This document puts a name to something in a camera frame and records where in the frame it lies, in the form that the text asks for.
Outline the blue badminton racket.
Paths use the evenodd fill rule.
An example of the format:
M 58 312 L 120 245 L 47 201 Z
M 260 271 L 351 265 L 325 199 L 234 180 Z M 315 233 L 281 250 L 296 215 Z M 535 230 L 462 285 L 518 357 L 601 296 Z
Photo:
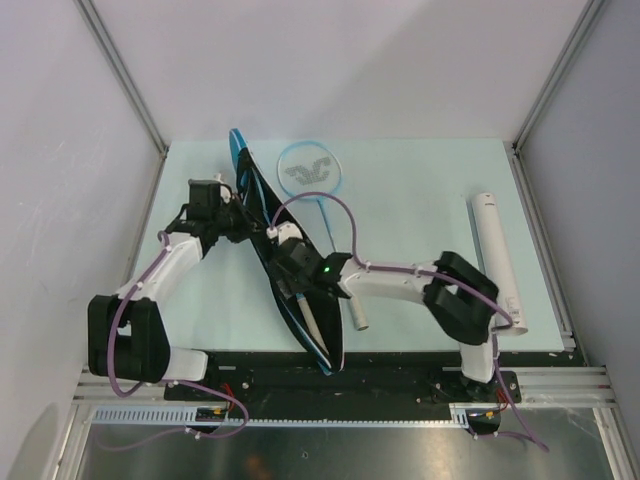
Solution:
M 300 310 L 303 314 L 306 325 L 309 329 L 309 333 L 311 337 L 318 343 L 324 353 L 328 353 L 328 349 L 323 340 L 323 337 L 319 331 L 318 325 L 316 323 L 315 317 L 312 313 L 310 305 L 306 299 L 306 297 L 302 294 L 296 296 L 297 303 L 300 307 Z
M 329 195 L 335 196 L 342 184 L 343 170 L 338 157 L 321 142 L 297 141 L 280 153 L 276 174 L 289 197 L 299 197 L 318 206 L 331 247 L 336 251 L 324 201 L 329 200 Z

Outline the blue sport racket bag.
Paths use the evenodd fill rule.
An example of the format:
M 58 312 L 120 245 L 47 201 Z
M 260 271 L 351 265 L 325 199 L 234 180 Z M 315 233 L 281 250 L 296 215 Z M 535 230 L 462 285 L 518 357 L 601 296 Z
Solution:
M 332 375 L 344 368 L 344 323 L 338 298 L 312 284 L 322 255 L 300 222 L 284 206 L 244 135 L 229 131 L 231 159 L 241 203 L 263 224 L 251 238 L 278 307 L 300 345 L 321 370 Z

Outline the white shuttlecock tube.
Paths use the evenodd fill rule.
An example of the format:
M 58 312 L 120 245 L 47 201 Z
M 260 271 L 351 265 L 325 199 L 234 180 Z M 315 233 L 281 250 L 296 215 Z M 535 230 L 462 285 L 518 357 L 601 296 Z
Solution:
M 503 327 L 504 335 L 524 335 L 528 326 L 496 197 L 489 192 L 480 193 L 473 197 L 471 206 L 485 275 L 497 285 L 496 303 L 511 318 L 507 321 L 499 315 L 496 325 Z

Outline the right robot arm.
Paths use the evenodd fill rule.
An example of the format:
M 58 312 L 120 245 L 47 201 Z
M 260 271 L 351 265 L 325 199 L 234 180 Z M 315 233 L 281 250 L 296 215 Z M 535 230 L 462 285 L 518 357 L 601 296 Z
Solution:
M 425 265 L 372 264 L 346 252 L 323 257 L 291 238 L 276 248 L 268 266 L 294 294 L 316 290 L 345 299 L 372 296 L 425 306 L 459 344 L 463 393 L 484 401 L 496 391 L 492 337 L 499 288 L 457 253 L 445 251 Z

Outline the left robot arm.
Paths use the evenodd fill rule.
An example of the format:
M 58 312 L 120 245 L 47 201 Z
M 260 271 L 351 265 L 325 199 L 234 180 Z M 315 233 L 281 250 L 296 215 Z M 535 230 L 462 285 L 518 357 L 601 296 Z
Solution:
M 202 400 L 221 387 L 207 353 L 170 345 L 162 305 L 221 237 L 240 243 L 259 223 L 220 176 L 190 180 L 188 187 L 188 201 L 157 234 L 161 249 L 155 259 L 114 294 L 96 295 L 88 304 L 89 370 L 108 378 L 121 398 L 164 381 L 186 380 Z

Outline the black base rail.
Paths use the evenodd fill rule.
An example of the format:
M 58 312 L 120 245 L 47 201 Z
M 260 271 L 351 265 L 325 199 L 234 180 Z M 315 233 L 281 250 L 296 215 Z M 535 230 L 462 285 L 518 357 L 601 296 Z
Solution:
M 218 354 L 196 387 L 161 389 L 162 400 L 210 405 L 234 397 L 230 416 L 254 423 L 406 423 L 450 419 L 454 404 L 497 411 L 524 399 L 522 368 L 539 354 L 506 357 L 500 378 L 463 376 L 456 354 L 350 353 L 326 375 L 304 354 Z

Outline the left aluminium frame post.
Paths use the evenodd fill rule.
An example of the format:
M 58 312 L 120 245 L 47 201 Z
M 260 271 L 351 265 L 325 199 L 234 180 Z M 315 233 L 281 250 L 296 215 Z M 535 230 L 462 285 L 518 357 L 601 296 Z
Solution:
M 140 121 L 145 133 L 161 159 L 166 158 L 169 146 L 164 140 L 151 111 L 128 68 L 120 49 L 102 18 L 96 4 L 91 0 L 74 0 L 80 16 L 93 36 L 100 52 L 119 84 L 126 100 Z

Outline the aluminium frame post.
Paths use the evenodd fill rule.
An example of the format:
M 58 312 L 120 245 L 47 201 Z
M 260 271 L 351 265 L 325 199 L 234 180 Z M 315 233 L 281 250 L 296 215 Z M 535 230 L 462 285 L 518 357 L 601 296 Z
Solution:
M 96 4 L 91 0 L 74 0 L 80 16 L 93 36 L 100 52 L 119 84 L 126 100 L 140 121 L 145 133 L 161 159 L 166 158 L 169 146 L 164 140 L 151 111 L 128 68 L 120 49 L 102 18 Z
M 523 124 L 511 142 L 511 147 L 516 154 L 523 150 L 535 127 L 541 121 L 608 5 L 609 1 L 606 0 L 586 2 Z

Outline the right aluminium frame post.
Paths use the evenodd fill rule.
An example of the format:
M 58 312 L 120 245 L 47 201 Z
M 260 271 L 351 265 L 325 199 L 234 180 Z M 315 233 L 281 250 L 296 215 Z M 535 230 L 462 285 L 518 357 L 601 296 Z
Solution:
M 511 142 L 511 147 L 516 154 L 523 150 L 535 127 L 541 121 L 608 5 L 609 1 L 606 0 L 586 2 L 523 124 Z

